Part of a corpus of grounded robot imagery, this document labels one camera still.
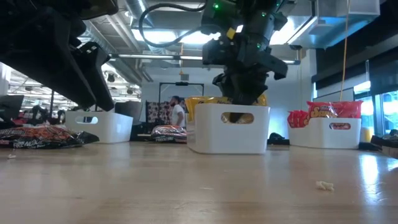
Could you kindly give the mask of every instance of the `person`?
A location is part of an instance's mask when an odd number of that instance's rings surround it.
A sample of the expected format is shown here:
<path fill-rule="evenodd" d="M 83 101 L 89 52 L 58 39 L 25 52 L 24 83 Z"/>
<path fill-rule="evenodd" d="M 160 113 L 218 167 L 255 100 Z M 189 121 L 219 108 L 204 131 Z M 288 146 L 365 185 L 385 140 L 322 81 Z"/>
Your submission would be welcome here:
<path fill-rule="evenodd" d="M 177 125 L 180 127 L 185 127 L 185 111 L 180 106 L 181 98 L 179 96 L 173 96 L 170 100 L 170 106 L 173 106 L 172 111 L 172 125 Z"/>

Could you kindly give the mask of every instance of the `red snack bag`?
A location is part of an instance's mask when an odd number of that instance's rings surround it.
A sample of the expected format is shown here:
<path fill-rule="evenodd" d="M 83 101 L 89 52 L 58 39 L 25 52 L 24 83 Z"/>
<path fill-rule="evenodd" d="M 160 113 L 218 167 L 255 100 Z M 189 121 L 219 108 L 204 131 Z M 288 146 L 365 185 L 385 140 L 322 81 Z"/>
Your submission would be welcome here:
<path fill-rule="evenodd" d="M 346 101 L 332 103 L 339 118 L 361 118 L 363 101 Z"/>
<path fill-rule="evenodd" d="M 338 113 L 332 103 L 329 102 L 307 102 L 309 105 L 308 115 L 311 118 L 337 118 Z"/>
<path fill-rule="evenodd" d="M 289 111 L 289 116 L 287 117 L 287 123 L 291 128 L 294 128 L 294 111 Z"/>
<path fill-rule="evenodd" d="M 299 111 L 299 117 L 298 117 L 298 128 L 304 128 L 308 125 L 308 112 L 306 111 Z"/>

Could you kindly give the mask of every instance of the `black cable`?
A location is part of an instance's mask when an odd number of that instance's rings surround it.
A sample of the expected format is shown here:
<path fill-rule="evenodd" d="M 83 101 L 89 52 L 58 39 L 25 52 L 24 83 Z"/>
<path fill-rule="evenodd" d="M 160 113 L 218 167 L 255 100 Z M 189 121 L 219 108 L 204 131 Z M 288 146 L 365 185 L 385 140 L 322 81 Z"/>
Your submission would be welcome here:
<path fill-rule="evenodd" d="M 149 41 L 148 39 L 145 38 L 143 23 L 144 23 L 144 19 L 145 19 L 146 15 L 148 15 L 148 13 L 150 13 L 151 11 L 153 11 L 155 9 L 158 9 L 158 8 L 162 8 L 162 7 L 170 7 L 170 8 L 180 9 L 180 10 L 188 11 L 188 12 L 200 12 L 200 11 L 202 11 L 202 10 L 204 10 L 206 8 L 206 5 L 207 5 L 207 0 L 205 1 L 205 4 L 203 6 L 198 7 L 196 9 L 195 8 L 190 8 L 190 7 L 185 7 L 185 6 L 180 6 L 178 4 L 171 4 L 171 3 L 159 3 L 159 4 L 156 4 L 156 5 L 150 6 L 141 14 L 141 17 L 139 18 L 139 22 L 138 22 L 139 33 L 141 34 L 141 36 L 144 39 L 145 43 L 148 44 L 148 45 L 151 45 L 153 47 L 169 47 L 171 45 L 177 44 L 184 37 L 186 37 L 188 35 L 191 35 L 191 34 L 193 34 L 196 31 L 201 30 L 202 28 L 204 28 L 204 26 L 200 26 L 200 27 L 194 28 L 194 29 L 186 32 L 185 34 L 177 37 L 175 40 L 173 40 L 171 42 L 167 42 L 167 43 L 164 43 L 164 44 L 156 44 L 156 43 L 153 43 L 153 42 L 151 42 L 151 41 Z"/>

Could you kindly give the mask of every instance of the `fluorescent light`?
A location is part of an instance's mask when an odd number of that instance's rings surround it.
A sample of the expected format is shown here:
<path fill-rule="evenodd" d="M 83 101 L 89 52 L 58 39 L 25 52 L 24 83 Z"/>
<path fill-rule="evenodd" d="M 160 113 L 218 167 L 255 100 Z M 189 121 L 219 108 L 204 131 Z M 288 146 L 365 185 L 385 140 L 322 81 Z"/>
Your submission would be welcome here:
<path fill-rule="evenodd" d="M 240 25 L 236 28 L 236 32 L 242 32 L 243 30 L 243 25 Z"/>
<path fill-rule="evenodd" d="M 283 60 L 286 64 L 288 64 L 288 65 L 294 65 L 294 64 L 296 64 L 296 61 L 295 60 Z"/>
<path fill-rule="evenodd" d="M 188 31 L 181 32 L 180 35 L 184 35 Z M 216 34 L 202 34 L 200 31 L 194 32 L 193 34 L 184 37 L 180 42 L 184 44 L 205 44 L 212 39 L 218 40 L 221 34 L 218 32 Z"/>
<path fill-rule="evenodd" d="M 144 41 L 139 30 L 132 29 L 131 31 L 138 41 Z M 174 32 L 167 30 L 144 30 L 144 35 L 147 40 L 153 43 L 171 42 L 176 39 Z"/>
<path fill-rule="evenodd" d="M 144 55 L 144 54 L 119 54 L 121 58 L 141 58 L 141 59 L 173 59 L 173 55 Z"/>
<path fill-rule="evenodd" d="M 182 60 L 201 60 L 202 59 L 201 56 L 183 56 L 183 55 L 181 55 L 180 58 Z"/>
<path fill-rule="evenodd" d="M 288 44 L 292 44 L 295 40 L 297 40 L 297 38 L 299 38 L 308 28 L 310 28 L 310 26 L 312 26 L 312 24 L 314 24 L 314 22 L 316 22 L 318 20 L 318 17 L 315 16 L 314 18 L 312 18 L 310 20 L 310 22 L 307 23 L 307 25 L 305 25 L 303 28 L 300 29 L 300 31 L 298 31 L 292 38 L 290 38 L 290 40 L 287 41 Z"/>

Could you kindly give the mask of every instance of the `wooden table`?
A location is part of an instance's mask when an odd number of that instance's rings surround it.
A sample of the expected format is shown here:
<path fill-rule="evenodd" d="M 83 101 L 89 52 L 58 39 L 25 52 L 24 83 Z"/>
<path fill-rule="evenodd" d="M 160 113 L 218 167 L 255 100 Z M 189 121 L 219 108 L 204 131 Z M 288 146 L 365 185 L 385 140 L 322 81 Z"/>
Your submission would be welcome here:
<path fill-rule="evenodd" d="M 379 153 L 210 156 L 141 142 L 8 154 L 0 151 L 2 224 L 398 223 L 398 161 Z"/>

